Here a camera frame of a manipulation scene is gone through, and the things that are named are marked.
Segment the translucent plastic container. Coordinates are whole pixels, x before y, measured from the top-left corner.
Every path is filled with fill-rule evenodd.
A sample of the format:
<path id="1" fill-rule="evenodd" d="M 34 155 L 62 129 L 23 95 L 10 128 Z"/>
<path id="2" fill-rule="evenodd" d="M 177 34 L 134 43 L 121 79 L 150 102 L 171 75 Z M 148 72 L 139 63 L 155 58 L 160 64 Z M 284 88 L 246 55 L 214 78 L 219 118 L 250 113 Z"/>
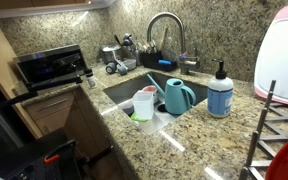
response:
<path id="1" fill-rule="evenodd" d="M 154 114 L 154 97 L 152 92 L 137 91 L 132 97 L 132 104 L 137 118 L 150 120 Z"/>

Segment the stainless steel sink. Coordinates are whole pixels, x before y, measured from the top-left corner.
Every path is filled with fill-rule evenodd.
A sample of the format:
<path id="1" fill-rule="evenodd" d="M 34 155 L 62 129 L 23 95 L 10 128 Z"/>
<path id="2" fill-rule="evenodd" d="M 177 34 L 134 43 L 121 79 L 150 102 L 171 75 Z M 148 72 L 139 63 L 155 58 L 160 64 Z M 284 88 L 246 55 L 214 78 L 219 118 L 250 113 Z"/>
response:
<path id="1" fill-rule="evenodd" d="M 135 77 L 132 80 L 128 80 L 113 87 L 106 88 L 104 92 L 110 99 L 113 100 L 118 108 L 123 110 L 130 117 L 132 113 L 135 112 L 134 106 L 132 104 L 132 97 L 134 94 L 137 91 L 142 91 L 142 89 L 146 86 L 153 85 L 147 77 L 148 74 L 152 76 L 152 78 L 157 82 L 162 90 L 165 90 L 166 81 L 169 78 L 175 78 L 157 72 L 149 72 L 144 75 Z M 206 86 L 195 84 L 186 80 L 182 81 L 186 86 L 191 88 L 196 95 L 197 101 L 192 106 L 192 108 L 207 98 Z M 154 104 L 153 117 L 147 122 L 134 122 L 144 133 L 150 135 L 157 132 L 168 123 L 176 120 L 181 115 L 168 113 L 165 108 L 165 100 L 158 92 L 158 102 Z"/>

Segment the metal dish rack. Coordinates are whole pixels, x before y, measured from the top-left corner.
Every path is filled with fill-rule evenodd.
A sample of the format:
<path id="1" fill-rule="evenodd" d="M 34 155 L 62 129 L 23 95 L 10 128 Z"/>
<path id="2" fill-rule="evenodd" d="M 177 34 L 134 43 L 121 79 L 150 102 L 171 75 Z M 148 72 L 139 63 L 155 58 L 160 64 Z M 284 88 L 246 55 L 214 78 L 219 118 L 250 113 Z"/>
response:
<path id="1" fill-rule="evenodd" d="M 265 180 L 271 161 L 288 142 L 288 105 L 272 100 L 275 84 L 272 80 L 239 180 Z"/>

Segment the black utensil caddy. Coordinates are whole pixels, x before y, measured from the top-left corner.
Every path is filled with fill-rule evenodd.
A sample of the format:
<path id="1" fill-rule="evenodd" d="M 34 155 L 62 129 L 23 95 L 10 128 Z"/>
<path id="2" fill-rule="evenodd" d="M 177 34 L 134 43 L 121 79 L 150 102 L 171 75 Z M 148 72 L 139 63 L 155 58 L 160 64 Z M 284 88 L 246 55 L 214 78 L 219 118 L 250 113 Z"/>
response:
<path id="1" fill-rule="evenodd" d="M 170 65 L 165 65 L 159 64 L 159 60 L 166 60 L 163 58 L 161 51 L 157 51 L 156 53 L 140 53 L 140 61 L 146 68 L 161 70 L 165 72 L 170 72 L 177 68 L 177 63 L 175 61 L 171 61 Z"/>

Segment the grey measuring cups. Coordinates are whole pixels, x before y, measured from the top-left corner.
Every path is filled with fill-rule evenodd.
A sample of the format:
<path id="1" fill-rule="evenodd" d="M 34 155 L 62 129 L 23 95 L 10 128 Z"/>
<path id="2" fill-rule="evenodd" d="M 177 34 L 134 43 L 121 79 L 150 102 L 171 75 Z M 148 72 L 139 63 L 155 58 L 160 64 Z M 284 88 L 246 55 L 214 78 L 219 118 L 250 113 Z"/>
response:
<path id="1" fill-rule="evenodd" d="M 108 74 L 118 72 L 121 76 L 126 75 L 129 71 L 136 68 L 135 59 L 125 59 L 124 61 L 110 62 L 106 65 L 105 70 Z"/>

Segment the teal watering can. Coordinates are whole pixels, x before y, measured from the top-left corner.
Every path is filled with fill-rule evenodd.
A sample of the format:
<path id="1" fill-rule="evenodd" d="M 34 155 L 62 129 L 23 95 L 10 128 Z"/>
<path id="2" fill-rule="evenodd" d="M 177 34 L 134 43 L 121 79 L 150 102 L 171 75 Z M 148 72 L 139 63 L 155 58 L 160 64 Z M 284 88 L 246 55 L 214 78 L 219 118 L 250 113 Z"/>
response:
<path id="1" fill-rule="evenodd" d="M 166 111 L 170 114 L 181 115 L 192 108 L 197 98 L 194 91 L 186 86 L 181 79 L 169 78 L 165 90 L 162 90 L 150 74 L 147 75 L 165 100 Z"/>

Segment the steel pot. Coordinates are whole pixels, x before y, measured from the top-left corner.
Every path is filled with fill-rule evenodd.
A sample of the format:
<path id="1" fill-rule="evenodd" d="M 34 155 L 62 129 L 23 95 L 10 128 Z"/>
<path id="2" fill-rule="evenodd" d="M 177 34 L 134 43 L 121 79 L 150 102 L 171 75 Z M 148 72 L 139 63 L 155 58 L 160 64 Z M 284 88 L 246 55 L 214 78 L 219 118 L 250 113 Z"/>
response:
<path id="1" fill-rule="evenodd" d="M 119 45 L 105 45 L 101 47 L 102 60 L 105 64 L 113 62 L 114 58 L 123 58 L 122 48 Z"/>

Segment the stainless steel faucet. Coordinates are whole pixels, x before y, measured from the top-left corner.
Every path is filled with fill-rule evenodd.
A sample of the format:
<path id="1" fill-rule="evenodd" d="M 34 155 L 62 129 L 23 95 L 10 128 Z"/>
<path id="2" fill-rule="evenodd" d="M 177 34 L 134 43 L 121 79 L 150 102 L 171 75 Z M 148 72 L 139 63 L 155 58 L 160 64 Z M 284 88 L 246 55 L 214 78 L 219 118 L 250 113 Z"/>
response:
<path id="1" fill-rule="evenodd" d="M 152 37 L 151 37 L 151 32 L 152 32 L 152 28 L 153 25 L 162 18 L 171 18 L 172 20 L 174 20 L 178 27 L 179 27 L 179 37 L 180 37 L 180 46 L 181 46 L 181 54 L 180 56 L 183 56 L 186 53 L 186 42 L 185 42 L 185 31 L 184 31 L 184 25 L 181 21 L 181 19 L 171 13 L 171 12 L 160 12 L 156 15 L 154 15 L 149 23 L 148 23 L 148 27 L 147 27 L 147 31 L 146 31 L 146 41 L 147 42 L 151 42 L 152 41 Z M 180 69 L 180 73 L 182 75 L 189 75 L 191 71 L 197 71 L 198 68 L 200 67 L 200 63 L 198 61 L 190 61 L 187 58 L 180 58 L 178 61 L 178 65 L 179 65 L 179 69 Z"/>

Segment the small white bottle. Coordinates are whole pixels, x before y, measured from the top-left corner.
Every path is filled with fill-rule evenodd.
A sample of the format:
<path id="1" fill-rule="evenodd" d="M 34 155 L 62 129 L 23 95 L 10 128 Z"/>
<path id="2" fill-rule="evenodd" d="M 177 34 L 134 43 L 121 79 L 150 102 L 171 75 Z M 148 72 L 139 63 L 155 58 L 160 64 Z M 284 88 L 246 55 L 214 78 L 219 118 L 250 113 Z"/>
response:
<path id="1" fill-rule="evenodd" d="M 87 74 L 86 74 L 86 78 L 87 78 L 87 81 L 88 81 L 89 86 L 90 86 L 91 88 L 94 88 L 94 87 L 96 86 L 96 82 L 95 82 L 93 73 L 87 73 Z"/>

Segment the blue white soap dispenser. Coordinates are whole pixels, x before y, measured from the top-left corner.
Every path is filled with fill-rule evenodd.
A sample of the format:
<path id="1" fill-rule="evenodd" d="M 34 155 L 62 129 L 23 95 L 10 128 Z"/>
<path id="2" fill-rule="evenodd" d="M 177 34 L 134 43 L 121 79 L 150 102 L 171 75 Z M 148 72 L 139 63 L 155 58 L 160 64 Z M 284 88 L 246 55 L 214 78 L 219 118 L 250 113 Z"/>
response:
<path id="1" fill-rule="evenodd" d="M 215 62 L 219 64 L 219 69 L 208 82 L 207 110 L 213 117 L 224 118 L 231 112 L 234 83 L 224 70 L 224 61 L 215 59 Z"/>

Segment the wooden cabinet drawers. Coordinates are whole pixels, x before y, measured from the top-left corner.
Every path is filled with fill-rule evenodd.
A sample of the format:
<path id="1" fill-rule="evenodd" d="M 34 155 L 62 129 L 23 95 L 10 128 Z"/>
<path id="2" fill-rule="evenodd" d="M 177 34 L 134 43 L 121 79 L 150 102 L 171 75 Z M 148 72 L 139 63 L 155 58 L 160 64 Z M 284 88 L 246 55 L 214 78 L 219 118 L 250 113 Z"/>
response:
<path id="1" fill-rule="evenodd" d="M 99 123 L 99 116 L 81 88 L 48 94 L 26 106 L 44 135 L 64 128 L 69 139 L 89 157 L 110 147 Z"/>

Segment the black equipment with orange clip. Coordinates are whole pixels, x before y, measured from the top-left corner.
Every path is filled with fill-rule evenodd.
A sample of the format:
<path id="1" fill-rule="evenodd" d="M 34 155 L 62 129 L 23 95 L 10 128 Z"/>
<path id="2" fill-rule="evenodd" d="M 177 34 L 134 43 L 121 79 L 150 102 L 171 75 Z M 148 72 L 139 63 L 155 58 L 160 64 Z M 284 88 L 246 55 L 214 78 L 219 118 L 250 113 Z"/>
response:
<path id="1" fill-rule="evenodd" d="M 60 128 L 0 158 L 0 180 L 82 180 L 88 159 Z"/>

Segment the pink white cutting board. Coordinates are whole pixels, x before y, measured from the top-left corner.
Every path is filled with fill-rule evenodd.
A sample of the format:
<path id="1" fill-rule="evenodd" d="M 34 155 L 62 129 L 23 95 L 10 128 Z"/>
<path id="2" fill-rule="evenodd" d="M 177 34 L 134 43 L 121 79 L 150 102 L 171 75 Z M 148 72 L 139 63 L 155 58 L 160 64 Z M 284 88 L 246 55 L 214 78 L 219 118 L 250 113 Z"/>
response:
<path id="1" fill-rule="evenodd" d="M 272 100 L 288 104 L 288 5 L 272 20 L 258 52 L 254 90 L 266 98 L 271 81 L 275 80 Z"/>

